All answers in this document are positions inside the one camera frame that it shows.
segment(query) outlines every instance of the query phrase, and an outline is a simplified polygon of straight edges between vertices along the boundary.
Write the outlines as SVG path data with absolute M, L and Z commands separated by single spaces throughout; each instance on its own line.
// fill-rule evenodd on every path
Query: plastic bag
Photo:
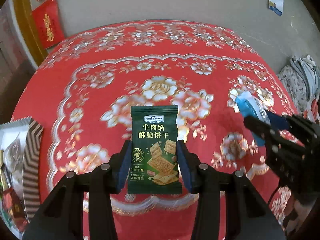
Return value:
M 19 135 L 16 139 L 4 150 L 4 164 L 10 172 L 22 170 L 23 154 L 21 152 Z
M 12 187 L 14 191 L 17 193 L 20 200 L 23 200 L 23 187 L 22 187 L 22 171 L 15 170 L 12 173 Z

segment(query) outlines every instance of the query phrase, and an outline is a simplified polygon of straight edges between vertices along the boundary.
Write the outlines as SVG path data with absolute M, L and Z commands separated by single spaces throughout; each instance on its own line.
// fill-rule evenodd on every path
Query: black cable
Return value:
M 272 198 L 274 197 L 275 193 L 279 190 L 279 188 L 280 188 L 280 186 L 276 187 L 274 192 L 271 194 L 271 197 L 269 198 L 269 201 L 268 201 L 268 206 L 270 205 Z

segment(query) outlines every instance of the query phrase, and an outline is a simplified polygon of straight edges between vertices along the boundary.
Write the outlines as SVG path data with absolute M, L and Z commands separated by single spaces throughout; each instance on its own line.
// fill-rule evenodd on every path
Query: green snack bag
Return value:
M 181 194 L 176 155 L 178 106 L 132 106 L 129 194 Z

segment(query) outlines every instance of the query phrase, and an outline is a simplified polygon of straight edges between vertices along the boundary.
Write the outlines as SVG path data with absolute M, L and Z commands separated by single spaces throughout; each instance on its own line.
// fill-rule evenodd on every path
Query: wooden door frame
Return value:
M 36 64 L 40 66 L 47 57 L 48 52 L 43 48 L 40 42 L 36 24 L 32 17 L 30 0 L 12 1 L 18 27 L 21 31 L 26 46 L 28 47 Z

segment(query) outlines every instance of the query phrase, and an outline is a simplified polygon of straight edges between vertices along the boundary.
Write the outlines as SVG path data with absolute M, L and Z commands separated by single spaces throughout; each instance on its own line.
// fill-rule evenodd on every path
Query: blue wrapper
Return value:
M 261 102 L 251 95 L 249 91 L 243 92 L 236 97 L 236 103 L 243 117 L 253 116 L 267 124 L 270 120 Z M 265 141 L 252 132 L 252 136 L 258 146 L 264 146 Z

